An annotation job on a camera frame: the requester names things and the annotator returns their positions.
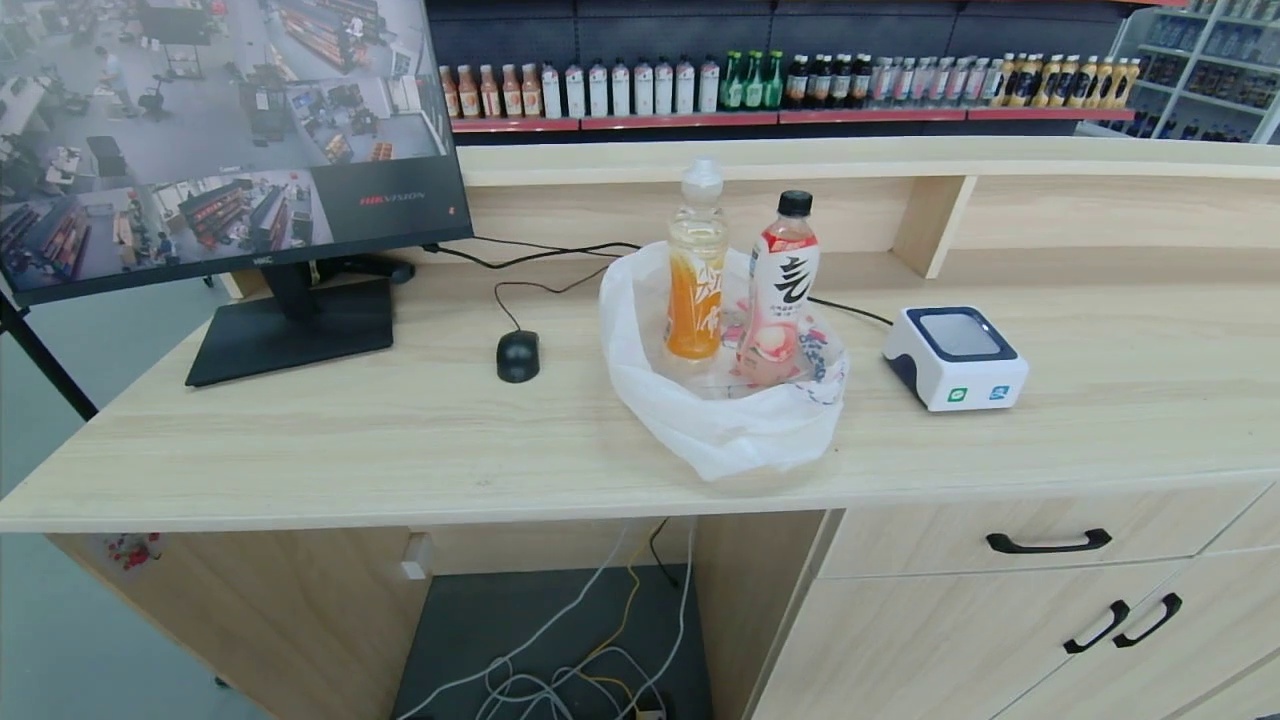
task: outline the bottle cap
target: bottle cap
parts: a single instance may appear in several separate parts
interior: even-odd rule
[[[808,218],[813,210],[813,195],[803,190],[788,190],[778,197],[778,214],[787,218]]]
[[[680,183],[680,191],[690,202],[714,202],[723,190],[724,176],[712,158],[695,158]]]

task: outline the monitor screen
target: monitor screen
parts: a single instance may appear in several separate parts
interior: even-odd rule
[[[18,304],[471,234],[421,0],[155,0],[93,37],[0,88]]]

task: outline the hikvision logo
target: hikvision logo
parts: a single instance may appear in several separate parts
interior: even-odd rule
[[[425,192],[401,192],[399,195],[366,195],[360,199],[361,205],[385,205],[388,202],[404,202],[406,200],[426,200]]]

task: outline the monitor base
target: monitor base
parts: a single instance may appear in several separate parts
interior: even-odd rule
[[[308,290],[306,265],[264,268],[275,297],[218,309],[187,384],[205,387],[392,346],[385,279]]]

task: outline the green bottle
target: green bottle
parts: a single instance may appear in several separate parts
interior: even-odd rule
[[[764,102],[764,69],[760,67],[764,64],[764,53],[751,50],[748,55],[751,58],[751,64],[746,68],[746,90],[742,91],[742,105],[748,110],[759,110]]]
[[[721,78],[721,110],[741,110],[744,88],[742,54],[730,50],[728,60],[724,63],[724,76]]]
[[[786,78],[782,77],[786,69],[782,67],[782,51],[769,53],[769,70],[764,73],[764,109],[777,110],[782,105],[782,88],[786,87]]]

